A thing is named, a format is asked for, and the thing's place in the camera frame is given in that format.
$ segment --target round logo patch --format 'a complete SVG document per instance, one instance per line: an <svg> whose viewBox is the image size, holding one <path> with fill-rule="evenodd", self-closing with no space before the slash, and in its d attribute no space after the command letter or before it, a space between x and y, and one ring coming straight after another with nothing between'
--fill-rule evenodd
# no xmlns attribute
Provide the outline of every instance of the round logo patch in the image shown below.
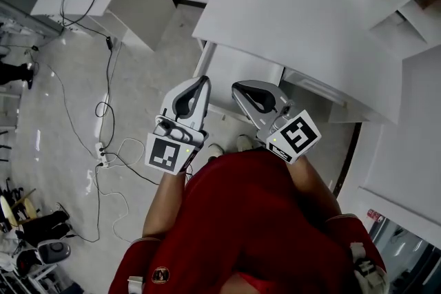
<svg viewBox="0 0 441 294"><path fill-rule="evenodd" d="M165 267L158 267L153 271L152 282L155 284L164 284L170 279L170 271Z"/></svg>

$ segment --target white shoe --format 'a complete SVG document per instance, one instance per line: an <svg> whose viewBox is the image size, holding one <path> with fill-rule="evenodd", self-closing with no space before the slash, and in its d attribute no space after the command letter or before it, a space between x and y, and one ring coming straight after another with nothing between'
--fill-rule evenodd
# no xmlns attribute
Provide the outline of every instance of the white shoe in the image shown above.
<svg viewBox="0 0 441 294"><path fill-rule="evenodd" d="M244 152L253 149L253 141L247 135L240 135L236 141L237 151Z"/></svg>
<svg viewBox="0 0 441 294"><path fill-rule="evenodd" d="M212 143L208 146L208 160L211 158L218 158L224 154L224 151L221 146L216 143Z"/></svg>

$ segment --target red shirt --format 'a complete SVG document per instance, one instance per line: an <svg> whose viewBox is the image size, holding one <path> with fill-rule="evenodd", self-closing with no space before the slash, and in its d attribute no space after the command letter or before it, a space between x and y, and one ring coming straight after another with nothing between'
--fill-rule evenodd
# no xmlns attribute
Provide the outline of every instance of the red shirt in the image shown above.
<svg viewBox="0 0 441 294"><path fill-rule="evenodd" d="M319 229L307 221L279 157L227 154L188 182L164 240L132 244L109 293L127 293L128 277L141 276L143 293L218 294L233 273L261 293L357 293L352 242L384 269L359 219L340 216ZM152 280L158 268L169 275L163 284Z"/></svg>

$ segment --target desk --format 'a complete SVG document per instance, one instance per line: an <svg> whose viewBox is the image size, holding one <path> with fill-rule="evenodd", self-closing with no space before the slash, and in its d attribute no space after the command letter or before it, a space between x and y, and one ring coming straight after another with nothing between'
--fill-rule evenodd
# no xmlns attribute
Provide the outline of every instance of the desk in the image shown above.
<svg viewBox="0 0 441 294"><path fill-rule="evenodd" d="M91 2L65 0L66 17L80 18ZM38 0L31 15L46 15L60 23L60 7L61 0ZM125 43L143 44L154 50L174 9L172 0L96 0L80 24L93 30L106 30Z"/></svg>
<svg viewBox="0 0 441 294"><path fill-rule="evenodd" d="M283 79L368 120L396 123L402 62L364 28L365 1L209 0L193 36L281 65Z"/></svg>

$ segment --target forearm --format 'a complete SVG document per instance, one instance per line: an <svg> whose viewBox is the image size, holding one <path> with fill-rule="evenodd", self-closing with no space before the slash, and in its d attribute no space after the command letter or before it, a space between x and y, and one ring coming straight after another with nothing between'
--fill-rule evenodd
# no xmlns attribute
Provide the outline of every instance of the forearm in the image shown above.
<svg viewBox="0 0 441 294"><path fill-rule="evenodd" d="M185 186L185 172L177 176L164 173L149 208L143 227L143 237L169 231L178 215Z"/></svg>
<svg viewBox="0 0 441 294"><path fill-rule="evenodd" d="M298 191L300 204L309 218L320 224L341 214L335 196L306 157L300 157L294 164L287 164L287 167Z"/></svg>

